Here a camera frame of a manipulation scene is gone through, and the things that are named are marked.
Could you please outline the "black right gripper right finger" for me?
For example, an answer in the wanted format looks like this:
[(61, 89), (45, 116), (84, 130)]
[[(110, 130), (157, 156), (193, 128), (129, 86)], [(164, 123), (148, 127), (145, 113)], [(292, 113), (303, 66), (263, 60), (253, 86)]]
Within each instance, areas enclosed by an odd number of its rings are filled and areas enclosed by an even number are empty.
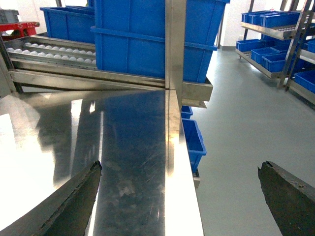
[(258, 178), (266, 204), (283, 236), (315, 234), (315, 188), (279, 165), (265, 161)]

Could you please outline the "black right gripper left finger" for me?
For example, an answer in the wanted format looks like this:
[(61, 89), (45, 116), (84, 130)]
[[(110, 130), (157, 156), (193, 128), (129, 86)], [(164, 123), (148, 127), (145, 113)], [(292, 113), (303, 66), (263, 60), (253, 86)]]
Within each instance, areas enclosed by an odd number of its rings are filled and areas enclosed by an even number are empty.
[(102, 166), (90, 163), (31, 211), (1, 230), (2, 236), (83, 236), (94, 207)]

